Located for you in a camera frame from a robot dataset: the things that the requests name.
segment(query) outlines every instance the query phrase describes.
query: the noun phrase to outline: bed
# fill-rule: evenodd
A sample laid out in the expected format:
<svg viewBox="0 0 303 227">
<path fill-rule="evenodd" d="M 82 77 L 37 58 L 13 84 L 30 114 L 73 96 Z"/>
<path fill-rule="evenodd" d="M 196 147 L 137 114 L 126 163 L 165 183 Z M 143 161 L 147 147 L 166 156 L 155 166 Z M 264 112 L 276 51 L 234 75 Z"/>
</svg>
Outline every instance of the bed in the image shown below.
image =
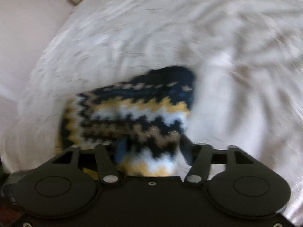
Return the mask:
<svg viewBox="0 0 303 227">
<path fill-rule="evenodd" d="M 183 65 L 197 76 L 186 135 L 236 145 L 284 177 L 303 224 L 303 1 L 85 0 L 44 51 L 1 140 L 7 170 L 50 159 L 66 100 Z"/>
</svg>

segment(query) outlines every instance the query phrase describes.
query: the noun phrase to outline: floor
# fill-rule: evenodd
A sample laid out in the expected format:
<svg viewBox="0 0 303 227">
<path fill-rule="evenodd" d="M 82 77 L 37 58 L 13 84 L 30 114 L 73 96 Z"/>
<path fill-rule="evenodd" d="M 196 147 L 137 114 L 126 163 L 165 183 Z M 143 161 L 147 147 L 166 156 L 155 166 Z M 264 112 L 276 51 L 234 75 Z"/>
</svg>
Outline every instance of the floor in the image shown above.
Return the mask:
<svg viewBox="0 0 303 227">
<path fill-rule="evenodd" d="M 66 0 L 0 0 L 0 136 L 43 50 L 73 6 Z"/>
</svg>

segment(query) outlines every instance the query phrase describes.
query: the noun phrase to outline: dark object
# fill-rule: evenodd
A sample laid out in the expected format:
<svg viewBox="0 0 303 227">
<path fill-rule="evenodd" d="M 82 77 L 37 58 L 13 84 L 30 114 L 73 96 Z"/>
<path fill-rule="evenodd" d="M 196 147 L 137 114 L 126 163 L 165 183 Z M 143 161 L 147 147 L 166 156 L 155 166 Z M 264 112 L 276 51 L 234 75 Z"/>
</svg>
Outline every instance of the dark object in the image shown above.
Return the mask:
<svg viewBox="0 0 303 227">
<path fill-rule="evenodd" d="M 17 183 L 15 198 L 27 213 L 12 226 L 293 226 L 281 215 L 290 188 L 269 168 L 237 147 L 214 150 L 185 136 L 180 146 L 192 151 L 185 154 L 193 166 L 184 183 L 179 177 L 123 177 L 105 149 L 68 148 Z M 90 164 L 81 160 L 93 154 Z M 212 163 L 226 163 L 226 170 L 207 180 Z M 99 180 L 83 167 L 95 169 Z"/>
</svg>

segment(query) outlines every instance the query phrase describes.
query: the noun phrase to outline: white bed sheet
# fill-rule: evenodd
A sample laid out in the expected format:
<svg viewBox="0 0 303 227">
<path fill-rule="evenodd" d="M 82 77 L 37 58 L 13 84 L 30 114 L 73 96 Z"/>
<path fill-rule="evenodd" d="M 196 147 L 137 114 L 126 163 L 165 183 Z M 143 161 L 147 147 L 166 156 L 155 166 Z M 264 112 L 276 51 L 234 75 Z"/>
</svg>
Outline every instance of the white bed sheet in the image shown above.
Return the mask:
<svg viewBox="0 0 303 227">
<path fill-rule="evenodd" d="M 2 137 L 10 171 L 53 156 L 60 116 L 75 93 L 148 69 L 197 75 L 187 135 L 236 145 L 283 176 L 285 216 L 303 223 L 302 0 L 85 0 L 45 50 Z"/>
</svg>

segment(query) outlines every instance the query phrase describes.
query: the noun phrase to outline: knitted garment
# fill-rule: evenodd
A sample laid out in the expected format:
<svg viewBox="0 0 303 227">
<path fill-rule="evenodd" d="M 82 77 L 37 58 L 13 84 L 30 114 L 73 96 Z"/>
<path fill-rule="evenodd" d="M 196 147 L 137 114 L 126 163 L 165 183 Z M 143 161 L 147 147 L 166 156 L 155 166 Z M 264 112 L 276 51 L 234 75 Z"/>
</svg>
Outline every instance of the knitted garment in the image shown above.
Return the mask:
<svg viewBox="0 0 303 227">
<path fill-rule="evenodd" d="M 130 176 L 174 175 L 180 136 L 193 102 L 193 83 L 190 70 L 170 66 L 77 94 L 63 115 L 62 147 L 92 149 L 127 136 L 131 142 L 118 162 L 120 170 Z"/>
</svg>

